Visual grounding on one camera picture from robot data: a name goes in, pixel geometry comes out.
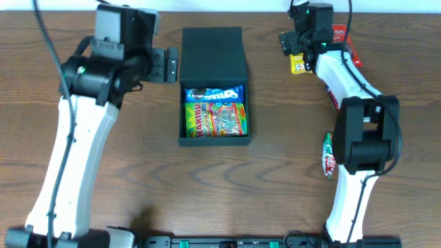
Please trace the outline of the red candy bag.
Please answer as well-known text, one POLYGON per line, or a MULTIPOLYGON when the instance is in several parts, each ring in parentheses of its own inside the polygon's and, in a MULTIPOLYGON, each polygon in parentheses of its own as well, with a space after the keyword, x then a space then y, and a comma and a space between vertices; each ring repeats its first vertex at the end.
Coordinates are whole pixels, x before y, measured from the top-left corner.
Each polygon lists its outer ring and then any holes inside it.
MULTIPOLYGON (((344 39, 345 39, 346 32, 347 32, 346 25, 344 25, 344 24, 333 24, 332 28, 333 28, 333 31, 334 31, 333 42, 334 43, 343 43, 344 39)), ((360 60, 360 57, 359 57, 355 47, 353 46, 351 37, 349 35, 347 36, 347 42, 346 42, 345 47, 346 47, 346 50, 348 51, 348 53, 350 53, 350 55, 351 55, 351 60, 352 60, 353 64, 357 68, 363 67, 364 64, 360 60)))

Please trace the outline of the yellow Hacks candy bag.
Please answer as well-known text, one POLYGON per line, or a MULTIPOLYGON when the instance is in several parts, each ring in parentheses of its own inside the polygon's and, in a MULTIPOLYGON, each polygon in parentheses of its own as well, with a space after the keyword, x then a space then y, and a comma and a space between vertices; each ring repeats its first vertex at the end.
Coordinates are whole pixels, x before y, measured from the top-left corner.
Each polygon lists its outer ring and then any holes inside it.
POLYGON ((292 74, 311 73, 311 71, 306 71, 305 62, 303 61, 303 53, 297 55, 290 54, 289 60, 292 74))

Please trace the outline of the purple Dairy Milk chocolate bar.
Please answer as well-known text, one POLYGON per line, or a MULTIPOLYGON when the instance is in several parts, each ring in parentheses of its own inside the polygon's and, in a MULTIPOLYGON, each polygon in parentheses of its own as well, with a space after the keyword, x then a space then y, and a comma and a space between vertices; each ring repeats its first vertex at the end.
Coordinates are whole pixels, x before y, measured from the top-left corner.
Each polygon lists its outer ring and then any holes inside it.
POLYGON ((326 89, 326 91, 327 91, 327 93, 329 95, 329 98, 330 98, 331 103, 332 103, 332 105, 333 105, 333 107, 335 109, 336 114, 339 114, 340 106, 339 106, 337 98, 335 97, 334 93, 331 91, 331 89, 330 89, 330 87, 328 85, 325 86, 325 89, 326 89))

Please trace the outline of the black gift box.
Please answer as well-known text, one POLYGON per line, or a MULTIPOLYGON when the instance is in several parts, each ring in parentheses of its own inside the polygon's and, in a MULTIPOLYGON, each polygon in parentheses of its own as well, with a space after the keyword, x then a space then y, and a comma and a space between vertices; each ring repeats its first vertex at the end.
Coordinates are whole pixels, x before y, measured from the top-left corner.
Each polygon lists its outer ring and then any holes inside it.
POLYGON ((183 28, 179 69, 181 147, 247 146, 251 140, 248 68, 241 27, 183 28), (227 138, 191 138, 185 123, 185 89, 244 87, 247 134, 227 138))

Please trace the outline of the blue Oreo cookie pack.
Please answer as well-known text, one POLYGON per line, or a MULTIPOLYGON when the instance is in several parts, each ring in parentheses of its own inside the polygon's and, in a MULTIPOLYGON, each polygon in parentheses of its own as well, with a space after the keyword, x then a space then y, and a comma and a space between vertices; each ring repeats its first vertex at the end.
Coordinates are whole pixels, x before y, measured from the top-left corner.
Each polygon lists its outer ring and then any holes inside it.
POLYGON ((242 85, 225 88, 185 89, 186 103, 243 103, 244 87, 242 85))

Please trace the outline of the Haribo worms gummy bag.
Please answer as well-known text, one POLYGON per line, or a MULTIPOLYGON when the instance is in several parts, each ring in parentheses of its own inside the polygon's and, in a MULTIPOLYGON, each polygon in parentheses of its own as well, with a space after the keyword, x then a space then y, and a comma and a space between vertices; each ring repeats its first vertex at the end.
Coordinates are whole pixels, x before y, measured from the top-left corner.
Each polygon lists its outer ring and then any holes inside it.
POLYGON ((225 138, 248 134, 242 103, 186 103, 185 119, 188 138, 225 138))

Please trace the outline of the green KitKat Chunky bar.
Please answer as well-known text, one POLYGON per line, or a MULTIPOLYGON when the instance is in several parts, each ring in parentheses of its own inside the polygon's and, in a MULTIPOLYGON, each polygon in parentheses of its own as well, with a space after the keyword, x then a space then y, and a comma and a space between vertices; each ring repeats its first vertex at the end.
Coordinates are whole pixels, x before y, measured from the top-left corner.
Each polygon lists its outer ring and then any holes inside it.
POLYGON ((332 138, 333 134, 331 132, 327 132, 325 134, 322 146, 322 168, 324 175, 328 180, 332 179, 334 170, 336 168, 336 161, 332 150, 332 138))

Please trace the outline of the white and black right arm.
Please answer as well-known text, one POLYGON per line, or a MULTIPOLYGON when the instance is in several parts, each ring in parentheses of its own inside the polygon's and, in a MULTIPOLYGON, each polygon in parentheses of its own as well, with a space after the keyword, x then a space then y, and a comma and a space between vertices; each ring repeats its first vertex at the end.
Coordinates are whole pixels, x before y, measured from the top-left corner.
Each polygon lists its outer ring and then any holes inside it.
POLYGON ((348 51, 347 35, 334 41, 330 3, 292 1, 287 13, 294 29, 279 36, 284 55, 302 55, 305 69, 325 83, 337 111, 331 150, 338 184, 323 237, 315 247, 401 247, 399 238, 366 238, 362 230, 373 186, 400 157, 399 101, 361 75, 348 51))

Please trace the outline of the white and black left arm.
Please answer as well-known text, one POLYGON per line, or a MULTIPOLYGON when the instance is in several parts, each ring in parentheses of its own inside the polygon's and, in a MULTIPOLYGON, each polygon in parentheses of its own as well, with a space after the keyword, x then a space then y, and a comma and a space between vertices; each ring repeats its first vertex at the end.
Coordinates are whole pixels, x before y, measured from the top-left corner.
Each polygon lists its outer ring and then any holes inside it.
POLYGON ((93 229, 91 202, 107 137, 127 93, 146 81, 177 80, 178 49, 152 47, 161 16, 153 9, 102 2, 95 30, 65 62, 57 135, 39 197, 23 227, 7 230, 7 247, 142 247, 122 227, 93 229))

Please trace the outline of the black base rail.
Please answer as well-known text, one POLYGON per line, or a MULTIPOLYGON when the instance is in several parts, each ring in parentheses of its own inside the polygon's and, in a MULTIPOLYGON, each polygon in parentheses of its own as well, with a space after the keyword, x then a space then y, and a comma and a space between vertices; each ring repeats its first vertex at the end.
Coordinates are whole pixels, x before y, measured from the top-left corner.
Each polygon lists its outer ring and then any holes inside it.
POLYGON ((180 237, 149 236, 142 238, 137 248, 402 248, 399 238, 363 238, 355 242, 332 241, 327 234, 320 236, 291 231, 277 237, 180 237))

